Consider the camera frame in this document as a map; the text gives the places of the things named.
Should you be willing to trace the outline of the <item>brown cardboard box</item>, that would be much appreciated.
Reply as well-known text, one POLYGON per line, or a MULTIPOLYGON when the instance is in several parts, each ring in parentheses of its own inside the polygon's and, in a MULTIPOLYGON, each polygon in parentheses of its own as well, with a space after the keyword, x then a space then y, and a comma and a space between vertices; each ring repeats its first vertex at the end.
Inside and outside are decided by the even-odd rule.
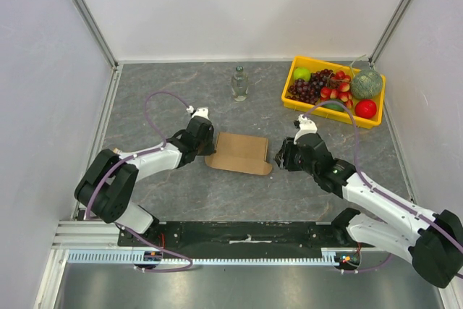
POLYGON ((265 137, 220 132, 216 152, 205 157, 207 166, 230 172, 269 175, 272 165, 267 162, 269 140, 265 137))

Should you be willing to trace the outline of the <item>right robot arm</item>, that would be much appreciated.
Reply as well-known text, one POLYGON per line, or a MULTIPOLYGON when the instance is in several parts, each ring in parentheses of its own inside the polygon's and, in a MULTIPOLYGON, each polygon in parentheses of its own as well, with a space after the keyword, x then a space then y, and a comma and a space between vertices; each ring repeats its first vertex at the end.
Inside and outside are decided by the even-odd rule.
POLYGON ((325 192, 371 212, 339 215, 332 240, 378 247, 409 262, 428 283, 447 287, 462 270, 462 223, 449 210, 436 213, 381 187, 347 161, 334 158, 317 133, 286 137, 275 156, 281 169, 308 173, 325 192))

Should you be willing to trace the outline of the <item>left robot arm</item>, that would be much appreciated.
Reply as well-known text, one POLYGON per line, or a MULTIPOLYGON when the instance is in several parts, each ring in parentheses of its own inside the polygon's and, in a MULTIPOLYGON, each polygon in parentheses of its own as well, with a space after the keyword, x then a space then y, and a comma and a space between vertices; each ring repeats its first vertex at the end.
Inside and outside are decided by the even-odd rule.
POLYGON ((193 117, 187 128, 168 138, 166 144, 135 153, 104 149, 78 183, 75 199, 105 223, 131 229, 141 245, 151 246, 158 240, 158 219, 132 202, 136 183, 181 168, 197 156, 213 154, 213 134, 210 120, 193 117))

